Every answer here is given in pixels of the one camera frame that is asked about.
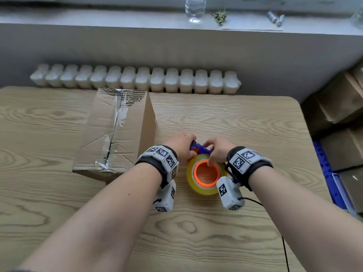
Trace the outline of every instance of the cardboard box stack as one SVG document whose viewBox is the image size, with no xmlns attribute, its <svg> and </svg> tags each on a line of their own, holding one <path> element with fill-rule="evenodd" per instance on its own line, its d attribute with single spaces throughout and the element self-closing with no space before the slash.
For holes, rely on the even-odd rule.
<svg viewBox="0 0 363 272">
<path fill-rule="evenodd" d="M 147 91 L 98 89 L 73 172 L 110 183 L 154 145 L 155 129 Z"/>
<path fill-rule="evenodd" d="M 357 213 L 363 215 L 363 62 L 334 77 L 301 105 L 311 136 Z"/>
</svg>

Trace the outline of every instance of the window sill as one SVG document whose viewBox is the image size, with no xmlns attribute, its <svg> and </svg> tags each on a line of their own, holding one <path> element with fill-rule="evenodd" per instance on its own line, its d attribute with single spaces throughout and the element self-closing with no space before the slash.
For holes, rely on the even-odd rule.
<svg viewBox="0 0 363 272">
<path fill-rule="evenodd" d="M 231 12 L 226 23 L 219 27 L 208 12 L 200 23 L 190 23 L 182 12 L 2 7 L 0 23 L 363 36 L 363 30 L 352 26 L 350 18 L 286 16 L 279 28 L 258 12 Z"/>
</svg>

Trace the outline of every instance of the wooden tabletop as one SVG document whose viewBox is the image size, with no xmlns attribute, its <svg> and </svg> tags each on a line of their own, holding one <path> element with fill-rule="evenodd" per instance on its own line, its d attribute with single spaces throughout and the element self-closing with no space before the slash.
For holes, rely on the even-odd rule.
<svg viewBox="0 0 363 272">
<path fill-rule="evenodd" d="M 0 90 L 0 263 L 16 267 L 104 183 L 72 173 L 95 91 Z M 268 156 L 279 173 L 330 200 L 300 106 L 289 97 L 151 93 L 155 143 L 183 130 L 228 137 Z M 185 164 L 171 213 L 150 216 L 129 271 L 287 271 L 281 236 L 253 202 L 225 210 L 189 188 Z M 243 196 L 256 198 L 242 188 Z M 288 248 L 291 272 L 304 271 Z"/>
</svg>

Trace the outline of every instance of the wood grain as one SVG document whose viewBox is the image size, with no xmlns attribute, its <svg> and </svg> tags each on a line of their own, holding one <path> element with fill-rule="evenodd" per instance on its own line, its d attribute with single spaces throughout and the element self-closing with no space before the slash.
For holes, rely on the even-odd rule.
<svg viewBox="0 0 363 272">
<path fill-rule="evenodd" d="M 103 183 L 71 172 L 95 91 L 0 90 L 0 263 L 14 268 Z M 151 93 L 156 143 L 183 130 L 222 135 L 270 157 L 283 175 L 329 199 L 298 103 L 288 97 Z M 265 210 L 232 212 L 176 177 L 173 212 L 150 216 L 129 271 L 287 271 L 281 236 Z M 243 188 L 244 196 L 255 198 Z M 304 271 L 291 251 L 291 272 Z"/>
</svg>

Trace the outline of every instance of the tape roll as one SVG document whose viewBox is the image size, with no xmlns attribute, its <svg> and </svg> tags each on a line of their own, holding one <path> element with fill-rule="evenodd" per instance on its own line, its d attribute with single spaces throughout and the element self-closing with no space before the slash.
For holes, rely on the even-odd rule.
<svg viewBox="0 0 363 272">
<path fill-rule="evenodd" d="M 216 183 L 220 177 L 226 177 L 223 163 L 216 163 L 208 167 L 209 155 L 197 155 L 190 160 L 187 167 L 187 180 L 190 187 L 202 195 L 214 195 L 218 193 Z"/>
</svg>

